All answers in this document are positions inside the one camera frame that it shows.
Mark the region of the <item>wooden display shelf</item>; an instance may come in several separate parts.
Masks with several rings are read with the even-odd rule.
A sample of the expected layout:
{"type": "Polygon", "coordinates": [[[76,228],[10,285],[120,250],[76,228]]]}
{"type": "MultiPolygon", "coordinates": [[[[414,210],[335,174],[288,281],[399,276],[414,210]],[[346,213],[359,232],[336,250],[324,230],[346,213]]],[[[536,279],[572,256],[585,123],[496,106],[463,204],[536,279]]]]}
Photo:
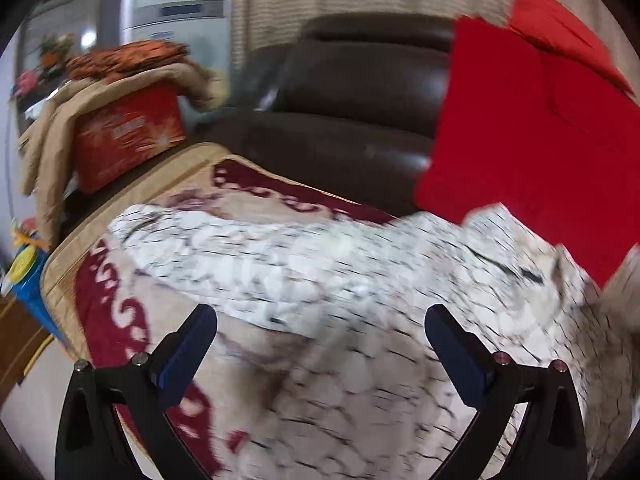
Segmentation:
{"type": "Polygon", "coordinates": [[[98,39],[98,0],[40,0],[18,29],[12,102],[17,125],[35,120],[32,107],[66,81],[72,58],[98,39]]]}

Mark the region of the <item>dark brown leather sofa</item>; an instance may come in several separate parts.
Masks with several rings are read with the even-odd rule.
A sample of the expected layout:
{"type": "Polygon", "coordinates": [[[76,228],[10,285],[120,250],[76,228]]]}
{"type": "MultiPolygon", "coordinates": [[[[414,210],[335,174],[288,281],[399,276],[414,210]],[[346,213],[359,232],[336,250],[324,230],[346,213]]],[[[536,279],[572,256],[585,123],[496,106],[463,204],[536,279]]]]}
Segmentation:
{"type": "Polygon", "coordinates": [[[430,163],[454,22],[345,13],[250,52],[219,110],[188,131],[265,170],[396,217],[430,163]]]}

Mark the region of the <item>red gift box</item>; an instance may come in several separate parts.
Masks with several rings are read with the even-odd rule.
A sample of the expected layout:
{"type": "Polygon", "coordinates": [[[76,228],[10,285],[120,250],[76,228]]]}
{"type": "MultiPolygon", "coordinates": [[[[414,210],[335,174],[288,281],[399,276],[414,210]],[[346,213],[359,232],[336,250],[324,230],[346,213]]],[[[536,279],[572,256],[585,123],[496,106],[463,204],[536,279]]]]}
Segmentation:
{"type": "Polygon", "coordinates": [[[177,87],[168,80],[82,114],[72,147],[78,188],[93,194],[184,140],[177,87]]]}

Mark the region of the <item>beige padded jacket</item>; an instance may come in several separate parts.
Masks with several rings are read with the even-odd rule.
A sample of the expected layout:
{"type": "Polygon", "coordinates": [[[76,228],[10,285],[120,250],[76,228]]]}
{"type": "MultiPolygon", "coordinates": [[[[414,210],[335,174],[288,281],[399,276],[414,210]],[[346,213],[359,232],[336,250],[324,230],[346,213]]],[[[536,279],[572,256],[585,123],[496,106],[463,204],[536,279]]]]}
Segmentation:
{"type": "Polygon", "coordinates": [[[22,134],[25,151],[21,193],[36,196],[36,228],[49,247],[56,246],[60,239],[64,191],[72,175],[70,152],[76,119],[161,81],[175,84],[178,93],[199,112],[220,107],[230,91],[226,74],[192,61],[160,66],[113,82],[89,78],[70,81],[47,99],[38,118],[22,134]]]}

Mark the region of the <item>orange black patterned cloth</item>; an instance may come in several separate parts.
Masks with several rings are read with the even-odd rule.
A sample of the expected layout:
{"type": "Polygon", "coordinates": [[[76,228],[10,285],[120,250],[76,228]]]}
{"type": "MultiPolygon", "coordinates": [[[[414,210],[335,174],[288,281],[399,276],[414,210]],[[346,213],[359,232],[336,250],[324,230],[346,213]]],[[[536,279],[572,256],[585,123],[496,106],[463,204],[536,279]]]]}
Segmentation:
{"type": "Polygon", "coordinates": [[[71,80],[117,80],[175,62],[189,54],[185,44],[168,40],[141,40],[123,46],[92,51],[66,64],[71,80]]]}

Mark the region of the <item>red blanket on sofa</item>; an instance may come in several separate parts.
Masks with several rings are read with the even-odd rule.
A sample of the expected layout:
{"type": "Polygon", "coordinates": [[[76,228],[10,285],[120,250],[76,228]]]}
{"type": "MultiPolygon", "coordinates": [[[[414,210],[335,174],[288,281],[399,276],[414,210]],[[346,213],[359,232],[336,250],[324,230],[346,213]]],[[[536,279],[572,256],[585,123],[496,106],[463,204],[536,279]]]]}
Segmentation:
{"type": "Polygon", "coordinates": [[[491,204],[565,246],[604,285],[639,240],[639,109],[565,56],[459,18],[421,209],[451,222],[491,204]]]}

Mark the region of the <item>red pillow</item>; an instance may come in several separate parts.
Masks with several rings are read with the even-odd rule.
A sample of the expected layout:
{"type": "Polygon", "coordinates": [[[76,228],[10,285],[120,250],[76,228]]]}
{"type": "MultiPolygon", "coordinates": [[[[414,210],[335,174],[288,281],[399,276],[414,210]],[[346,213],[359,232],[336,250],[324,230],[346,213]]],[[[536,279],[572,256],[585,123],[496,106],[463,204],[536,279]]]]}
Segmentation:
{"type": "Polygon", "coordinates": [[[558,0],[514,0],[506,28],[542,50],[582,63],[616,88],[634,95],[608,47],[558,0]]]}

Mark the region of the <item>white black-patterned coat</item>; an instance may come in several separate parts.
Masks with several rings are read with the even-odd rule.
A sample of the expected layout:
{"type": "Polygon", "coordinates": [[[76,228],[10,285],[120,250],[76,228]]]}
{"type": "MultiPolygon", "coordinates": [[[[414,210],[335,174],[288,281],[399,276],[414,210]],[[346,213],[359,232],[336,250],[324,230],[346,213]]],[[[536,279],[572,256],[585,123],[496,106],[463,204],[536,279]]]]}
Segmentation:
{"type": "Polygon", "coordinates": [[[567,362],[590,476],[626,437],[628,352],[590,277],[506,208],[376,226],[134,205],[107,232],[151,289],[154,339],[194,304],[217,312],[195,382],[221,478],[432,474],[472,417],[424,336],[433,304],[520,363],[567,362]]]}

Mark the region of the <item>blue yellow water bottle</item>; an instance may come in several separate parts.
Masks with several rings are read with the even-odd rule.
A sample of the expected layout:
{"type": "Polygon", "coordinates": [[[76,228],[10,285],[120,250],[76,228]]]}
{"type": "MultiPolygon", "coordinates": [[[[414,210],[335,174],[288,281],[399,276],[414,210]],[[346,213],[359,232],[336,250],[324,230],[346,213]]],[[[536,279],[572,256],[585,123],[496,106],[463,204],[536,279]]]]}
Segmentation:
{"type": "Polygon", "coordinates": [[[40,238],[34,218],[21,223],[13,220],[11,232],[16,254],[9,270],[4,274],[2,294],[10,292],[20,300],[47,332],[65,349],[69,349],[68,341],[47,310],[40,290],[44,265],[49,257],[49,246],[40,238]]]}

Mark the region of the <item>silver floral refrigerator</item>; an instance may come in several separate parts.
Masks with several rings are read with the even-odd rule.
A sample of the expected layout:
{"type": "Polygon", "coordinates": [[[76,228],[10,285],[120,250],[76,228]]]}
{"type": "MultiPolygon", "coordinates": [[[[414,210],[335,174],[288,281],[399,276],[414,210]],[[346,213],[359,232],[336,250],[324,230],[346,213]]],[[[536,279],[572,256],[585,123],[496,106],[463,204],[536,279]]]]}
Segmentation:
{"type": "Polygon", "coordinates": [[[201,65],[231,72],[232,0],[99,0],[100,48],[155,39],[186,44],[201,65]]]}

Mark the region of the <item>floral red beige blanket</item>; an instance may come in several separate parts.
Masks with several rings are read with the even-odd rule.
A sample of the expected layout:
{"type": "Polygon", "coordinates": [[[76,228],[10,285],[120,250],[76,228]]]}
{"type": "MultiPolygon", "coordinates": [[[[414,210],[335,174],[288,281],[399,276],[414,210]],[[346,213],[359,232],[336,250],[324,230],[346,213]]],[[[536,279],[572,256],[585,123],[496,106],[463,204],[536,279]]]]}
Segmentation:
{"type": "Polygon", "coordinates": [[[570,368],[587,474],[623,447],[630,337],[588,274],[491,206],[453,224],[285,180],[215,144],[163,162],[54,253],[42,282],[78,356],[119,366],[204,302],[218,333],[168,415],[216,479],[425,479],[473,412],[423,331],[446,306],[490,351],[570,368]]]}

